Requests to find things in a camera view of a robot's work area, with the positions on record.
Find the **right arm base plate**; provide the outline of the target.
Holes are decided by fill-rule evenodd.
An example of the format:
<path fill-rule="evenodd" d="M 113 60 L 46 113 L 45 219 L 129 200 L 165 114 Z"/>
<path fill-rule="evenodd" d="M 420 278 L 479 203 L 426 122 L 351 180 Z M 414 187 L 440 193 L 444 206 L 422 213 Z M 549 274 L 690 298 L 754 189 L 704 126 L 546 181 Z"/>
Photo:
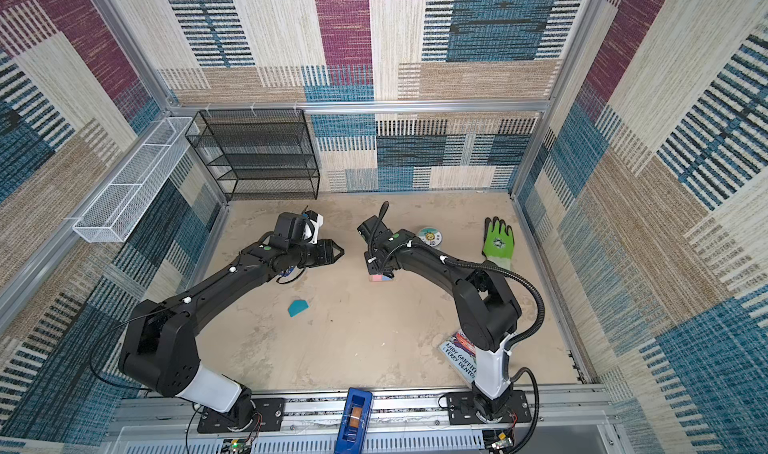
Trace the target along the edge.
<path fill-rule="evenodd" d="M 438 398 L 438 406 L 447 412 L 450 425 L 512 424 L 514 421 L 530 423 L 533 420 L 531 407 L 534 404 L 527 399 L 522 390 L 513 390 L 499 414 L 494 418 L 486 418 L 479 414 L 471 391 L 442 394 Z"/>

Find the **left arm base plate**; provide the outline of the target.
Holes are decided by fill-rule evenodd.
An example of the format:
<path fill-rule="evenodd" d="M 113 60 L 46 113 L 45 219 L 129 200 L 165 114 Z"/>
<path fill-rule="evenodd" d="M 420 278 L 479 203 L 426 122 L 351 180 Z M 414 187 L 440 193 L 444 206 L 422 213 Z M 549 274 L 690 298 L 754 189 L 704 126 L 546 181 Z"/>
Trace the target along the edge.
<path fill-rule="evenodd" d="M 198 434 L 224 434 L 245 432 L 276 432 L 281 429 L 286 399 L 282 397 L 252 398 L 245 414 L 232 410 L 219 413 L 205 407 L 198 422 Z"/>

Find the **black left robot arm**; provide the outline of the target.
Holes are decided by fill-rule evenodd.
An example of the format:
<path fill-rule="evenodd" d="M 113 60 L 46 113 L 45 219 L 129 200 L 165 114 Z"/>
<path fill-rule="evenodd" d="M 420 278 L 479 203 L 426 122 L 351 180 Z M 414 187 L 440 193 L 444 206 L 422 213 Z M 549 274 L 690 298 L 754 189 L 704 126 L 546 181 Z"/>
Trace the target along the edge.
<path fill-rule="evenodd" d="M 319 238 L 322 223 L 315 211 L 283 212 L 274 230 L 215 274 L 163 301 L 140 302 L 127 323 L 119 371 L 164 397 L 191 401 L 244 423 L 255 410 L 249 389 L 205 367 L 196 337 L 231 304 L 272 279 L 340 259 L 343 248 Z"/>

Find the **teal wood block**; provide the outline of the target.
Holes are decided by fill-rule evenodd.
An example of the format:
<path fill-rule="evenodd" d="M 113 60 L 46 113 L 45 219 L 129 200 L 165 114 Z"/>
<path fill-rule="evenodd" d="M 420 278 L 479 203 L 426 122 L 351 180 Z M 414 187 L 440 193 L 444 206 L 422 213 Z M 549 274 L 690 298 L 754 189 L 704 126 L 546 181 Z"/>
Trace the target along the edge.
<path fill-rule="evenodd" d="M 309 308 L 309 303 L 304 299 L 294 300 L 288 307 L 290 317 L 295 317 Z"/>

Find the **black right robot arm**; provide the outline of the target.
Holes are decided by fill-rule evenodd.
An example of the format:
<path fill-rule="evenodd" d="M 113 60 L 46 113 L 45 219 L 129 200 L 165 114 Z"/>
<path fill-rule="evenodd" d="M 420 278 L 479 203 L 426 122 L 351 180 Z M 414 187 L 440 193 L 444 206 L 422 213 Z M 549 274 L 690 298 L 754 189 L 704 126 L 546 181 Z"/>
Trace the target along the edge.
<path fill-rule="evenodd" d="M 458 266 L 455 258 L 405 229 L 392 231 L 376 216 L 360 224 L 358 232 L 367 245 L 365 260 L 374 272 L 392 274 L 404 269 L 452 296 L 461 331 L 475 347 L 474 387 L 489 400 L 500 398 L 510 385 L 504 344 L 522 314 L 504 276 L 489 271 L 488 262 L 480 267 Z"/>

